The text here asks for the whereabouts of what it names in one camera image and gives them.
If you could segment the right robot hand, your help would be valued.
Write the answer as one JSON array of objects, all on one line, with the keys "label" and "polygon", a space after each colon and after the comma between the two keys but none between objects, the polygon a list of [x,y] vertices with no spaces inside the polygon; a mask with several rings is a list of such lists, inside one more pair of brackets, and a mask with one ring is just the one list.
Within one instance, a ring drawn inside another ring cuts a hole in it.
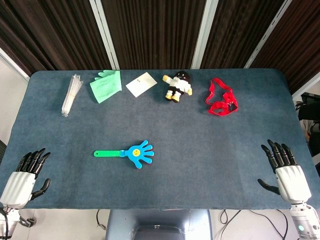
[{"label": "right robot hand", "polygon": [[261,148],[267,156],[277,186],[269,185],[261,178],[257,182],[265,190],[281,196],[291,205],[306,203],[312,197],[312,193],[292,150],[284,143],[279,144],[270,139],[267,142],[269,147],[262,144]]}]

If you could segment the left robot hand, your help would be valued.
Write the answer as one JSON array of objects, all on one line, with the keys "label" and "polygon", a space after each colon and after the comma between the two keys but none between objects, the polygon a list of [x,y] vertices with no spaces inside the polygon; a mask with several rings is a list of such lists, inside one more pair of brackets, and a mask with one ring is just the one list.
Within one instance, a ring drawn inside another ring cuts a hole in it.
[{"label": "left robot hand", "polygon": [[11,173],[0,197],[0,203],[6,210],[23,209],[28,202],[43,195],[50,186],[51,179],[47,178],[43,186],[34,191],[36,180],[51,155],[45,153],[45,148],[29,152],[22,157],[16,170]]}]

